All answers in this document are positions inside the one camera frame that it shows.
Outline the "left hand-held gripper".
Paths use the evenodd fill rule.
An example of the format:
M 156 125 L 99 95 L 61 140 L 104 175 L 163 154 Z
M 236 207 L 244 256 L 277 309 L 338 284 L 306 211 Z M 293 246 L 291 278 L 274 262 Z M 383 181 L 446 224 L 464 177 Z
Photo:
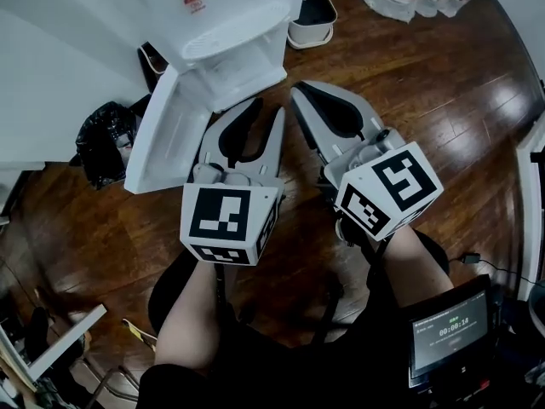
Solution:
M 183 188 L 180 236 L 200 261 L 256 266 L 278 220 L 283 107 L 272 110 L 256 150 L 244 152 L 262 107 L 262 98 L 243 101 L 204 133 L 194 180 Z

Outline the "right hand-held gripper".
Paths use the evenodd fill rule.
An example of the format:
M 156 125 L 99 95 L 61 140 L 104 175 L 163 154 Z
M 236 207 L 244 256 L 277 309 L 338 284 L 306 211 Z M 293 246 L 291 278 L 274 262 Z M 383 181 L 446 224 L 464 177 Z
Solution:
M 386 128 L 362 96 L 334 84 L 303 80 L 290 105 L 325 178 L 334 206 L 380 241 L 414 221 L 444 191 L 417 143 Z

